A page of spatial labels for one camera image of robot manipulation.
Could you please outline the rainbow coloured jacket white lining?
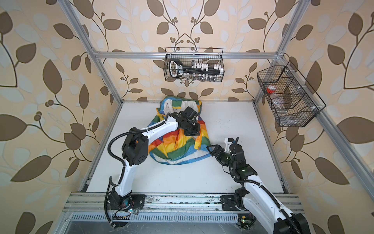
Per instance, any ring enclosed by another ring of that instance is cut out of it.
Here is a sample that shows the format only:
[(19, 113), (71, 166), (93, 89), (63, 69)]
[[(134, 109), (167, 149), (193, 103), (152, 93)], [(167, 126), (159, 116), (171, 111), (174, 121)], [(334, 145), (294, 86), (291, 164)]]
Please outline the rainbow coloured jacket white lining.
[[(157, 108), (157, 114), (151, 121), (154, 125), (165, 119), (167, 114), (181, 112), (191, 107), (197, 114), (201, 113), (202, 102), (181, 97), (167, 96)], [(210, 156), (207, 146), (210, 145), (206, 124), (198, 117), (200, 132), (197, 136), (185, 136), (182, 129), (172, 131), (155, 141), (149, 146), (150, 157), (160, 164), (183, 165), (204, 160)]]

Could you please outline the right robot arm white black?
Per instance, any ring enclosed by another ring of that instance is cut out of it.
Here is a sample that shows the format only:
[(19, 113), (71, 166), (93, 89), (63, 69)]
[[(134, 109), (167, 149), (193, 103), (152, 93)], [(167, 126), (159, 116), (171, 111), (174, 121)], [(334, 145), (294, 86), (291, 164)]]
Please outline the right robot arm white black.
[(287, 208), (264, 185), (247, 162), (238, 139), (228, 139), (225, 148), (218, 144), (206, 147), (211, 156), (229, 169), (233, 180), (242, 187), (234, 195), (238, 210), (251, 212), (269, 234), (309, 234), (309, 224), (302, 214)]

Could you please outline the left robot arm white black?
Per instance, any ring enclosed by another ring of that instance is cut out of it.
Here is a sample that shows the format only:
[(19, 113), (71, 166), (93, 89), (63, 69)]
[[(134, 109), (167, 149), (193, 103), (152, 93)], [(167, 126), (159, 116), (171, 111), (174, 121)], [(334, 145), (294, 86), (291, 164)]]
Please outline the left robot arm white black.
[[(201, 128), (198, 123), (198, 114), (191, 107), (184, 111), (167, 114), (164, 120), (149, 127), (143, 129), (133, 127), (109, 142), (107, 151), (112, 158), (121, 162), (122, 169), (117, 183), (109, 177), (105, 205), (110, 205), (113, 210), (129, 211), (134, 208), (135, 202), (131, 198), (132, 184), (138, 165), (143, 163), (148, 156), (149, 145), (160, 137), (180, 129), (188, 137), (199, 135)], [(122, 137), (125, 137), (121, 147), (122, 157), (118, 157), (112, 152), (112, 145)]]

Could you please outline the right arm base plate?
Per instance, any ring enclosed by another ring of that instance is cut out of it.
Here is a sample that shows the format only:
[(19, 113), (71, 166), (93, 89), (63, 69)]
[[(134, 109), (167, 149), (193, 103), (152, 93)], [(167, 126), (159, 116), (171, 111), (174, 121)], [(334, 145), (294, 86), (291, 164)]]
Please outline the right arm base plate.
[(247, 211), (245, 207), (241, 207), (236, 203), (234, 195), (222, 195), (220, 196), (220, 202), (223, 211)]

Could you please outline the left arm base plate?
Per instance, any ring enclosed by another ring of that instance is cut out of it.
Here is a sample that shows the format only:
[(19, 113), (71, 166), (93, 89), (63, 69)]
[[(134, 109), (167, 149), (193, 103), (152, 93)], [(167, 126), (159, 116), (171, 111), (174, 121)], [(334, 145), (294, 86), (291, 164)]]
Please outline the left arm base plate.
[(145, 205), (146, 195), (144, 194), (132, 194), (129, 200), (129, 206), (118, 205), (112, 195), (109, 195), (107, 205), (109, 210), (142, 210)]

